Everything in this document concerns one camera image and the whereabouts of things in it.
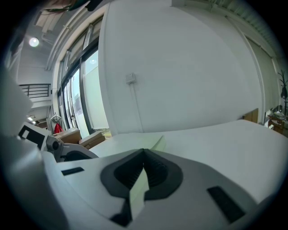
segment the white table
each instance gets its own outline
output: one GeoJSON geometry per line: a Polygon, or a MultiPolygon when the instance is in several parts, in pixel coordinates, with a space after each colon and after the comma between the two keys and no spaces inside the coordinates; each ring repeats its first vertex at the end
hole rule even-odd
{"type": "Polygon", "coordinates": [[[91,148],[99,157],[152,148],[164,136],[164,152],[207,164],[243,187],[260,202],[284,178],[288,138],[245,120],[159,133],[120,134],[91,148]]]}

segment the roller blind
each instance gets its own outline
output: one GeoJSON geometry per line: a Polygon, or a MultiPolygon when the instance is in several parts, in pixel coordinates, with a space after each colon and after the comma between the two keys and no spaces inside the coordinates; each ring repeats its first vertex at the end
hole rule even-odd
{"type": "Polygon", "coordinates": [[[265,91],[265,108],[268,111],[279,105],[278,77],[272,58],[257,44],[248,40],[257,58],[263,77],[265,91]]]}

